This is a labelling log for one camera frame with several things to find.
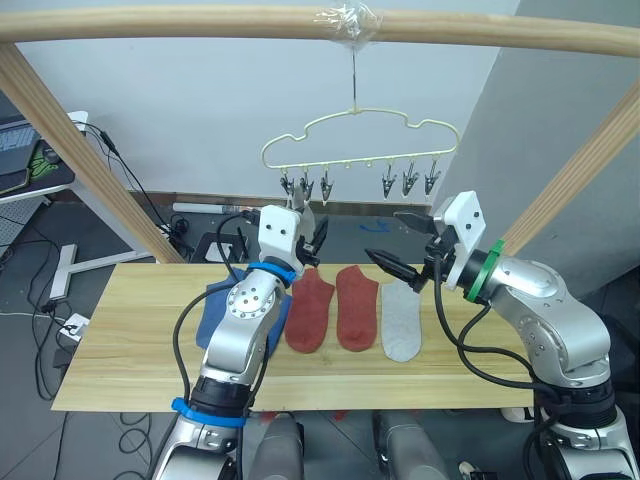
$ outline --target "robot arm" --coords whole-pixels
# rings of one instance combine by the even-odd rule
[[[447,288],[462,287],[467,300],[489,304],[507,320],[525,345],[535,380],[562,399],[560,405],[536,397],[559,418],[544,443],[550,478],[616,473],[640,480],[624,416],[615,406],[609,334],[600,318],[546,265],[501,255],[500,243],[489,253],[476,249],[485,223],[475,192],[447,199],[433,217],[397,216],[429,235],[424,268],[418,272],[379,250],[368,250],[370,258],[416,292],[434,280],[438,259]]]
[[[235,478],[227,454],[238,446],[256,393],[251,387],[266,367],[267,335],[286,288],[305,264],[318,264],[315,254],[326,237],[326,219],[314,231],[308,206],[291,202],[291,208],[267,206],[260,213],[260,262],[231,287],[189,398],[172,404],[180,415],[155,462],[154,480]]]

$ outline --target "blue cloth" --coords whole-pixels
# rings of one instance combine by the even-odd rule
[[[245,272],[243,270],[234,268],[233,271],[236,273],[238,278],[244,278]],[[230,286],[233,285],[233,283],[234,279],[231,275],[229,275],[226,280],[223,280],[222,282],[208,285],[207,290],[219,285]],[[202,320],[200,320],[200,326],[198,327],[198,331],[196,332],[196,345],[198,345],[200,348],[206,349],[209,346],[211,335],[213,335],[213,332],[222,321],[222,317],[224,317],[224,313],[227,310],[228,294],[229,290],[221,290],[219,292],[212,293],[205,299]],[[289,314],[290,306],[291,296],[285,295],[282,303],[280,304],[280,316],[278,317],[278,320],[276,320],[276,323],[273,325],[273,327],[271,327],[269,335],[267,336],[267,342],[269,344],[269,356],[273,355],[273,352],[276,350],[276,345],[278,345],[278,340],[280,339],[280,335],[282,335],[284,324],[287,321],[287,315]]]

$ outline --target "wooden pole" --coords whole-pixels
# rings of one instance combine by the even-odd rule
[[[547,184],[504,235],[515,255],[535,237],[640,131],[640,82],[636,81],[591,138]]]
[[[15,45],[0,44],[0,89],[89,188],[162,263],[184,260],[107,169]]]
[[[0,42],[113,37],[337,39],[327,7],[162,5],[0,16]],[[640,56],[640,30],[548,18],[387,10],[372,40],[539,48]]]

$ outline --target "sock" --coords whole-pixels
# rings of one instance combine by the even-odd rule
[[[408,362],[422,347],[420,295],[396,280],[382,285],[382,348],[391,360]]]
[[[233,271],[236,272],[236,276],[240,280],[244,278],[243,270],[240,270],[239,268],[233,268]],[[222,282],[207,285],[207,290],[218,285],[231,286],[234,283],[235,280],[231,275],[229,275]],[[227,310],[228,294],[229,290],[220,290],[219,292],[212,293],[205,298],[202,320],[200,320],[200,325],[198,326],[198,331],[196,332],[196,345],[198,345],[200,348],[206,349],[209,346],[209,341],[211,340],[213,332],[222,321],[224,313]],[[275,352],[276,350],[278,340],[280,339],[282,329],[284,328],[284,323],[287,321],[287,314],[289,312],[290,305],[291,296],[286,295],[282,299],[282,303],[280,304],[280,316],[278,317],[278,320],[276,320],[276,323],[273,324],[273,327],[271,327],[271,330],[269,330],[269,334],[267,335],[267,343],[269,344],[269,356],[273,355],[273,352]]]
[[[284,337],[297,352],[315,352],[327,333],[329,303],[335,288],[323,282],[315,268],[305,270],[292,288],[293,302],[284,326]]]
[[[338,289],[338,341],[347,350],[366,350],[376,340],[378,282],[365,277],[357,265],[340,270]]]

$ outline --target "white cable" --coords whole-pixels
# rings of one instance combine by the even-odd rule
[[[10,313],[9,312],[0,312],[0,315],[5,316],[5,317],[11,317],[13,315],[22,315],[23,317],[32,317],[33,316],[33,314],[31,314],[31,313],[24,313],[24,312],[10,312]],[[39,317],[39,318],[51,318],[49,315],[41,315],[39,313],[37,313],[35,316]],[[62,317],[53,317],[53,318],[56,319],[59,322],[62,322],[62,323],[67,321],[66,318],[62,318]]]

